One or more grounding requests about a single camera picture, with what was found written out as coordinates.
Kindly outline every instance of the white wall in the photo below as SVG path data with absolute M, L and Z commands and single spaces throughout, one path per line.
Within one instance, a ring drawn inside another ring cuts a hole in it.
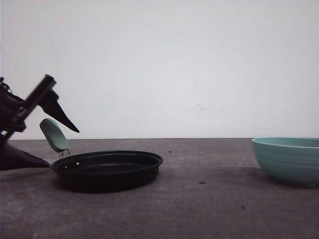
M 1 0 L 2 76 L 46 73 L 68 138 L 318 137 L 319 1 Z

